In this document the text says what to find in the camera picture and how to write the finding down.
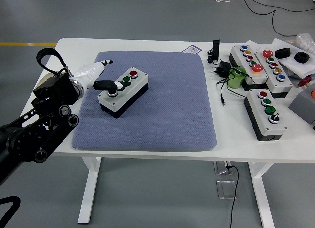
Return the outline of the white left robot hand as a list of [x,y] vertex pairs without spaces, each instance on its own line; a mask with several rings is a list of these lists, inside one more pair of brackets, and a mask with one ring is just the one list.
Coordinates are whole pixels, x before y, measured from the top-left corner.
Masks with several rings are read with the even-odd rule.
[[90,65],[85,65],[76,71],[70,80],[79,95],[83,95],[90,87],[96,90],[116,91],[123,90],[126,86],[129,86],[129,83],[123,81],[97,80],[104,72],[105,67],[112,62],[112,60],[102,60]]

